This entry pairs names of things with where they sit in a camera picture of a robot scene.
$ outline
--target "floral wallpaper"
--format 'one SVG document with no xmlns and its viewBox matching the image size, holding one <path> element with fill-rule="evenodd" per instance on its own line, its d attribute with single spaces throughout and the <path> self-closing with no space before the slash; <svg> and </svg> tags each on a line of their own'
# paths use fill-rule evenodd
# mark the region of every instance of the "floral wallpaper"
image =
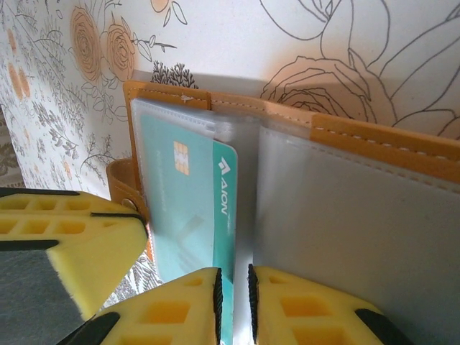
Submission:
<svg viewBox="0 0 460 345">
<path fill-rule="evenodd" d="M 460 139 L 459 0 L 0 0 L 0 25 L 0 104 L 29 188 L 109 196 L 138 72 Z M 132 293 L 153 286 L 144 259 Z"/>
</svg>

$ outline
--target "card holder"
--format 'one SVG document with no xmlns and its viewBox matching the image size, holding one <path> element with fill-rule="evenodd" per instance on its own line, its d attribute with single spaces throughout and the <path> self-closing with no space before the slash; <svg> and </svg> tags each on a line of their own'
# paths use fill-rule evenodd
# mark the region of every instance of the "card holder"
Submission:
<svg viewBox="0 0 460 345">
<path fill-rule="evenodd" d="M 460 341 L 460 143 L 245 96 L 137 81 L 124 92 L 133 158 L 108 166 L 114 201 L 149 218 L 132 99 L 256 116 L 254 262 L 367 298 L 416 343 Z"/>
</svg>

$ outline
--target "leather cover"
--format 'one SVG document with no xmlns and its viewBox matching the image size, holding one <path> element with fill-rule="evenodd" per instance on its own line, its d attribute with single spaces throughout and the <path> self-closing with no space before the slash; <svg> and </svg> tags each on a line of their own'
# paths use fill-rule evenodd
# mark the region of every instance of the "leather cover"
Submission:
<svg viewBox="0 0 460 345">
<path fill-rule="evenodd" d="M 417 173 L 460 183 L 460 142 L 424 134 L 342 119 L 285 106 L 259 98 L 214 93 L 157 83 L 127 81 L 124 96 L 132 141 L 132 159 L 107 167 L 112 200 L 131 200 L 145 219 L 149 212 L 142 198 L 131 119 L 131 100 L 147 98 L 199 109 L 253 114 L 309 129 L 305 138 Z"/>
</svg>

